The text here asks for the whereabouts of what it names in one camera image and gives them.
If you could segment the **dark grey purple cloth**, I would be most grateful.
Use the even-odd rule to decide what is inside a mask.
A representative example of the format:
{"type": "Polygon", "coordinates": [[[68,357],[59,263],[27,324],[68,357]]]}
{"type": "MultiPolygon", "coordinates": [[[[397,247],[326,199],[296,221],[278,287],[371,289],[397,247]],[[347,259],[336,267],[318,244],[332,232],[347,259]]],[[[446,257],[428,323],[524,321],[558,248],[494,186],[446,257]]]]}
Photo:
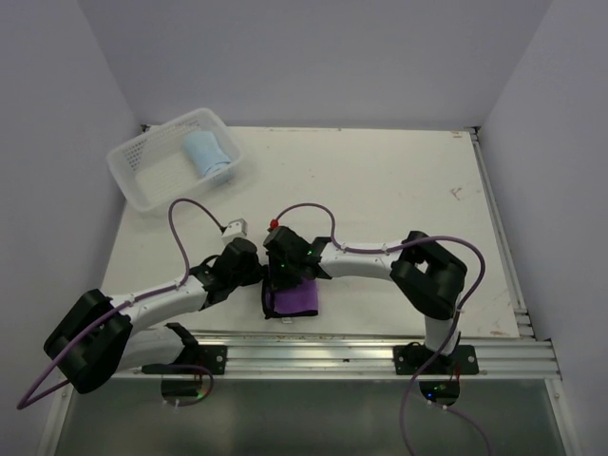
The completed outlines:
{"type": "Polygon", "coordinates": [[[266,319],[317,316],[317,283],[308,280],[289,290],[272,291],[270,273],[265,269],[261,282],[261,308],[266,319]]]}

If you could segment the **light blue towel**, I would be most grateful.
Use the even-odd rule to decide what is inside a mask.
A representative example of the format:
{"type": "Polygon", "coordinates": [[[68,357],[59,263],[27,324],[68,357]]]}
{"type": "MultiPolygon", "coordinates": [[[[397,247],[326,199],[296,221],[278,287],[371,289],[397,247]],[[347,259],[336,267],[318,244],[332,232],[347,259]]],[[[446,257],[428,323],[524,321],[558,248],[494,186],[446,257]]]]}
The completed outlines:
{"type": "Polygon", "coordinates": [[[184,136],[182,147],[202,179],[208,179],[215,185],[231,179],[226,167],[232,160],[221,149],[213,132],[191,132],[184,136]]]}

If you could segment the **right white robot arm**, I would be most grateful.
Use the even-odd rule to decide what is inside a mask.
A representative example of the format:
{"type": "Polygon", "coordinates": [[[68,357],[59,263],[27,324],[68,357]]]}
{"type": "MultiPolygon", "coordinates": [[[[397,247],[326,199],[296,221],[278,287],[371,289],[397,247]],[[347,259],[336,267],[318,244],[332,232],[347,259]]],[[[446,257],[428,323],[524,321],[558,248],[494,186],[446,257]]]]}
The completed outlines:
{"type": "Polygon", "coordinates": [[[278,226],[265,238],[270,285],[287,291],[306,281],[364,277],[394,283],[425,318],[423,360],[434,372],[457,361],[460,333],[453,327],[456,301],[465,286],[467,267],[446,248],[419,231],[400,244],[335,246],[328,237],[312,242],[278,226]]]}

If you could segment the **white perforated plastic basket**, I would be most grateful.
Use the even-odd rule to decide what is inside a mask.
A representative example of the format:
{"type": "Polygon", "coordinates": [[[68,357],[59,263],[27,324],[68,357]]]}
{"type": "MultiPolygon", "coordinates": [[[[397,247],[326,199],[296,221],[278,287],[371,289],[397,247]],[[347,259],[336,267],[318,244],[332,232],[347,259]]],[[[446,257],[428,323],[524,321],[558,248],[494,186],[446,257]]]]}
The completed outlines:
{"type": "Polygon", "coordinates": [[[232,160],[231,179],[245,157],[237,136],[210,109],[199,108],[149,129],[111,150],[109,170],[131,207],[142,215],[163,213],[178,198],[198,197],[219,186],[202,179],[182,147],[185,135],[211,131],[232,160]]]}

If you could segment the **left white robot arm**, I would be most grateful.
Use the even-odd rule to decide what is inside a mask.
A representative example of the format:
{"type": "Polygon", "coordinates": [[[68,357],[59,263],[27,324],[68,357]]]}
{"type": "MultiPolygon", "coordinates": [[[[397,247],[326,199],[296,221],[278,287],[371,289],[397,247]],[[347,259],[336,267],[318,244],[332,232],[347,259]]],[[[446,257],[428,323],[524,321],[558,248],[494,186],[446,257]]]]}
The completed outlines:
{"type": "Polygon", "coordinates": [[[84,293],[48,337],[44,351],[81,394],[96,390],[117,371],[152,366],[158,372],[186,373],[200,359],[198,343],[173,317],[208,309],[262,276],[257,247],[237,237],[212,265],[194,267],[186,279],[157,290],[84,293]]]}

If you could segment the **aluminium mounting rail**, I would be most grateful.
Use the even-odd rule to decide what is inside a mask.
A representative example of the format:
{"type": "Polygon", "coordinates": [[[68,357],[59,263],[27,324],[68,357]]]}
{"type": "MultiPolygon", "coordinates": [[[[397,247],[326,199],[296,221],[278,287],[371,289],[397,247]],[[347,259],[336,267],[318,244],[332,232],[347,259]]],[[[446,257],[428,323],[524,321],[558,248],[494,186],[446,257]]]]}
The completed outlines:
{"type": "MultiPolygon", "coordinates": [[[[425,355],[416,338],[244,332],[192,333],[197,361],[231,379],[408,379],[425,355]]],[[[533,339],[464,339],[422,380],[558,379],[553,346],[533,339]]]]}

